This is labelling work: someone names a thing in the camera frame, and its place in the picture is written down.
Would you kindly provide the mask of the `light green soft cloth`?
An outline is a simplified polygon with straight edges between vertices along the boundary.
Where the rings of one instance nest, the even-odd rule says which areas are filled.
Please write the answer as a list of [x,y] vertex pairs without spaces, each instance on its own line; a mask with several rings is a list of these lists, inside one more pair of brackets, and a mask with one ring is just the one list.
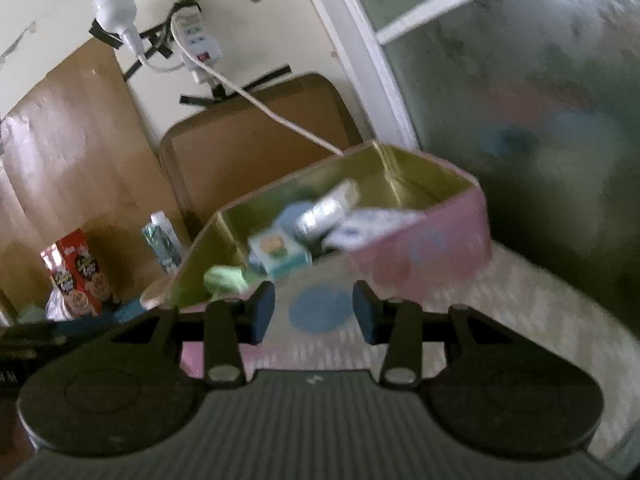
[[258,280],[258,275],[240,266],[212,266],[203,276],[204,286],[212,297],[242,294]]

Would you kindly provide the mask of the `clear plastic bag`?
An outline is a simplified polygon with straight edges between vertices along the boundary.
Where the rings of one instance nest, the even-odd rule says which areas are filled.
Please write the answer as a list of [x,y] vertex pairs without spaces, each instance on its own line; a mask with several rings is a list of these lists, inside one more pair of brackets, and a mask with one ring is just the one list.
[[44,312],[46,312],[46,318],[53,322],[67,322],[74,319],[68,312],[62,292],[56,287],[51,290]]

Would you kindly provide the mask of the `red snack tin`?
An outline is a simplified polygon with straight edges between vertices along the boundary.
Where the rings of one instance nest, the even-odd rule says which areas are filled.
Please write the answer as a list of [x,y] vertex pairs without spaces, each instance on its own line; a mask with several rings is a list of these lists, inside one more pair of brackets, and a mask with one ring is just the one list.
[[97,316],[119,308],[119,300],[81,229],[44,248],[40,258],[54,288],[62,294],[63,311],[70,318]]

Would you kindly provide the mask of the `white plug adapter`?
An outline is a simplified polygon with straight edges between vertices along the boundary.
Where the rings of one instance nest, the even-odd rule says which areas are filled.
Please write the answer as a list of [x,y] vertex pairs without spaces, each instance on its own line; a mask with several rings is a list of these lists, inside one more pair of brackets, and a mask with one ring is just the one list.
[[116,35],[138,58],[144,53],[140,32],[134,21],[137,6],[134,0],[93,0],[96,22],[109,34]]

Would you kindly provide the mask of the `pink tin storage box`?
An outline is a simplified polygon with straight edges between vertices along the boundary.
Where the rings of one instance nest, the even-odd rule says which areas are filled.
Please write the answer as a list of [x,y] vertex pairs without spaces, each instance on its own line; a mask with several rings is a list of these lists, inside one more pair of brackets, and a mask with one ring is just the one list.
[[357,330],[352,286],[423,302],[490,260],[486,200],[477,180],[446,160],[370,143],[244,196],[216,211],[194,240],[168,289],[168,302],[196,311],[209,300],[214,266],[250,270],[253,235],[284,226],[298,204],[352,181],[355,209],[312,248],[311,263],[278,275],[276,307],[264,341],[241,354],[249,372],[346,370],[380,366],[382,352]]

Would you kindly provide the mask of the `white power strip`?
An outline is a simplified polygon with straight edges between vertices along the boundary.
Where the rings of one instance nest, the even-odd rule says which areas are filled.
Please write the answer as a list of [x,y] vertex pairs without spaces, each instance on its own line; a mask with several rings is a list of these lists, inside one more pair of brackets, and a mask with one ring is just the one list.
[[204,70],[200,63],[214,68],[222,52],[217,40],[207,32],[200,8],[185,6],[178,10],[171,18],[170,30],[194,81],[205,84],[214,80],[214,76]]

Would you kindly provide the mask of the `green drink carton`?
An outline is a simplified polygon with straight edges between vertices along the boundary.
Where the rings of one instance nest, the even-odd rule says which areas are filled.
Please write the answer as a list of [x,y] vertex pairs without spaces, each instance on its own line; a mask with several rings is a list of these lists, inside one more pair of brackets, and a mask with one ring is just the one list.
[[161,210],[153,212],[150,222],[141,232],[164,272],[175,272],[182,263],[186,250],[166,214]]

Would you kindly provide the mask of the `frosted glass door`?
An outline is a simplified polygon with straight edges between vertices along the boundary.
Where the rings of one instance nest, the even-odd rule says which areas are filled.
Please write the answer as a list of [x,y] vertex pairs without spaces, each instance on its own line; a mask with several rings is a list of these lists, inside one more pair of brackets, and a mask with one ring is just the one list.
[[474,174],[492,235],[639,303],[639,0],[312,0],[374,135]]

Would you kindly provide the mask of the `round snack can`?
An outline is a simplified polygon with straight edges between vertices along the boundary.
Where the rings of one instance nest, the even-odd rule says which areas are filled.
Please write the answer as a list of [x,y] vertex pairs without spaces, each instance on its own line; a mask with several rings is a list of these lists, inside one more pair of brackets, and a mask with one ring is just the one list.
[[139,298],[141,307],[149,311],[161,306],[165,301],[170,282],[170,276],[163,276],[149,285]]

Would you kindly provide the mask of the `silver wrapped packet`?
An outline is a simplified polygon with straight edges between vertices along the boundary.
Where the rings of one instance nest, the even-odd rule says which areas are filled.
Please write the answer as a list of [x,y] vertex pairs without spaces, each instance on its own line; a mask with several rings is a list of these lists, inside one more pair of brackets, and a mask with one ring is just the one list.
[[295,221],[295,235],[305,242],[315,242],[342,223],[359,201],[358,183],[343,180]]

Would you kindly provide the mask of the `teal small box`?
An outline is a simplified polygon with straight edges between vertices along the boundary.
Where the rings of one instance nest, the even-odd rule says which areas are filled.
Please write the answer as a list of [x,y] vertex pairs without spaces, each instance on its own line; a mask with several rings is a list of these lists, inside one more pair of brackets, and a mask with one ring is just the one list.
[[254,234],[248,239],[248,246],[272,278],[278,278],[312,263],[309,250],[278,226]]

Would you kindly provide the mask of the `white tissue pack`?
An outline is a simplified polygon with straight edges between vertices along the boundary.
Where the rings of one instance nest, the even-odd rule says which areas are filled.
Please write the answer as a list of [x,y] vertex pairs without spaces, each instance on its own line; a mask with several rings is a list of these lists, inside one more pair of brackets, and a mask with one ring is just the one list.
[[411,209],[357,208],[322,240],[322,248],[353,252],[367,247],[423,219]]

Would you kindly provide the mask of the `beige patterned mat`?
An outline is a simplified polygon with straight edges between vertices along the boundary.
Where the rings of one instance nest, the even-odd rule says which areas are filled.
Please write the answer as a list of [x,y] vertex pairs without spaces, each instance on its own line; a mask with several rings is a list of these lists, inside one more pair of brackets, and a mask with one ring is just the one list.
[[[380,370],[384,350],[362,339],[349,309],[361,272],[347,257],[298,270],[276,285],[264,341],[242,349],[248,374],[274,370]],[[424,310],[467,304],[588,372],[600,385],[604,413],[590,444],[599,458],[639,421],[639,341],[591,298],[524,258],[495,245],[477,274],[419,296]]]

